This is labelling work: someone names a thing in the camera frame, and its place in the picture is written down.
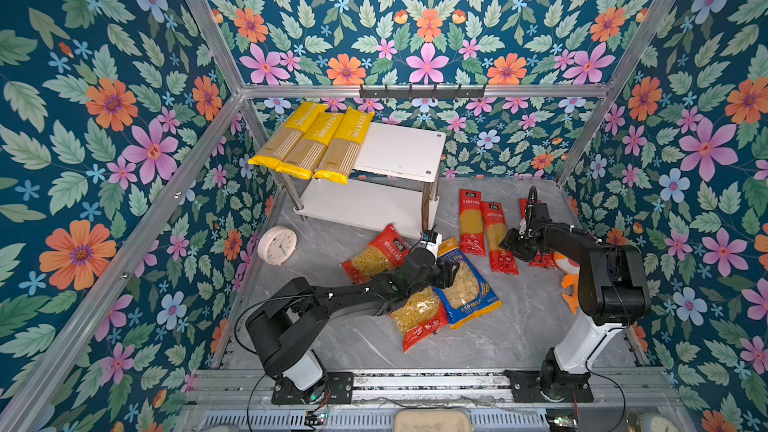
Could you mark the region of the yellow spaghetti bag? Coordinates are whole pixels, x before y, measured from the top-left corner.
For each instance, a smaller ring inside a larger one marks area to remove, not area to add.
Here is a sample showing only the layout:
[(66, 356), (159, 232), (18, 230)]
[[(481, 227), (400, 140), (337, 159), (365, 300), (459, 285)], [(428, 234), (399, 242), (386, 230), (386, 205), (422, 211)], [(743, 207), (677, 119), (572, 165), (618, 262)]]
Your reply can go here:
[(313, 174), (314, 179), (348, 184), (374, 117), (374, 112), (347, 110)]
[(303, 102), (248, 160), (248, 163), (276, 170), (304, 137), (317, 117), (327, 109), (328, 106), (325, 104)]
[(344, 117), (342, 113), (320, 113), (276, 171), (311, 179)]

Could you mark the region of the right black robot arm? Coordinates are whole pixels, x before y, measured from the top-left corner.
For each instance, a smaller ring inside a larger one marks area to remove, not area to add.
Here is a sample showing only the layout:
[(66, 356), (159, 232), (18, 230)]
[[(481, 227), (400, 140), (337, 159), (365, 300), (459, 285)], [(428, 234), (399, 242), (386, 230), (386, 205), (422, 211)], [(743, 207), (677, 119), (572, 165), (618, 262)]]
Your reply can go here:
[(500, 246), (523, 261), (557, 252), (579, 266), (579, 311), (565, 338), (548, 351), (538, 372), (504, 372), (514, 401), (591, 402), (594, 360), (613, 337), (651, 308), (639, 249), (602, 242), (572, 225), (553, 221), (535, 188), (529, 191), (520, 227), (507, 232)]

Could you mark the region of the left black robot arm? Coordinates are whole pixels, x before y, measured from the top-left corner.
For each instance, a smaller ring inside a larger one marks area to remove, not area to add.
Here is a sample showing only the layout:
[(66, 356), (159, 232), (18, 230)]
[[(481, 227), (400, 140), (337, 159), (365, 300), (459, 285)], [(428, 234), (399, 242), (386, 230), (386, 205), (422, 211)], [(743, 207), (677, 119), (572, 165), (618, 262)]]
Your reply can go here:
[(325, 326), (347, 316), (388, 315), (415, 294), (453, 285), (459, 266), (440, 262), (434, 252), (414, 247), (403, 265), (364, 283), (340, 287), (311, 285), (304, 277), (286, 283), (245, 319), (245, 330), (264, 373), (283, 391), (312, 404), (324, 398), (329, 375), (311, 347)]

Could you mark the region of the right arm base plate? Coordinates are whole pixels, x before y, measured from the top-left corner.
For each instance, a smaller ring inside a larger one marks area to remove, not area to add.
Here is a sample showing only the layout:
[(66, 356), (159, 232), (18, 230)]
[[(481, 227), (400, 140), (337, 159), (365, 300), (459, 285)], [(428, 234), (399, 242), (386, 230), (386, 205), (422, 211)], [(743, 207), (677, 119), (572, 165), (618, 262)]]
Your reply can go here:
[(590, 374), (505, 370), (515, 403), (592, 403)]

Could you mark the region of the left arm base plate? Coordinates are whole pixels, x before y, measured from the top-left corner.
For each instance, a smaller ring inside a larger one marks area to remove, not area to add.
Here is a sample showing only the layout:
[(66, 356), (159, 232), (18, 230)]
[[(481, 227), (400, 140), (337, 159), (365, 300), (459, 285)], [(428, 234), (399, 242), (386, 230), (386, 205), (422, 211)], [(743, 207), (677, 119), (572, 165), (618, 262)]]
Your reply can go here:
[(348, 405), (352, 402), (355, 375), (352, 372), (328, 372), (318, 382), (300, 390), (290, 379), (277, 379), (271, 398), (273, 405)]

